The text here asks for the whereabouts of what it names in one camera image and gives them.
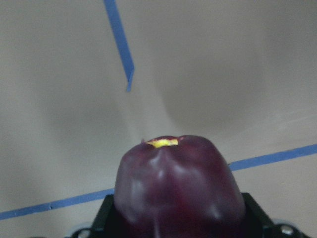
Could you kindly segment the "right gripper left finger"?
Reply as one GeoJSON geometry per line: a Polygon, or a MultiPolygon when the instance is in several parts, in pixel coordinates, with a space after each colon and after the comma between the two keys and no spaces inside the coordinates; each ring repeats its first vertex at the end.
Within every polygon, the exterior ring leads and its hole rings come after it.
{"type": "Polygon", "coordinates": [[[124,225],[114,205],[114,195],[107,195],[91,225],[91,238],[122,238],[124,225]]]}

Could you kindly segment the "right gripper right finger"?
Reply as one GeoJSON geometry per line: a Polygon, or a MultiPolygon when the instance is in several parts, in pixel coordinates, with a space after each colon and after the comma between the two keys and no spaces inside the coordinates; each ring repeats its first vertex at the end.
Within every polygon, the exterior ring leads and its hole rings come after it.
{"type": "Polygon", "coordinates": [[[271,238],[274,223],[255,199],[247,192],[243,192],[246,206],[244,225],[245,238],[271,238]]]}

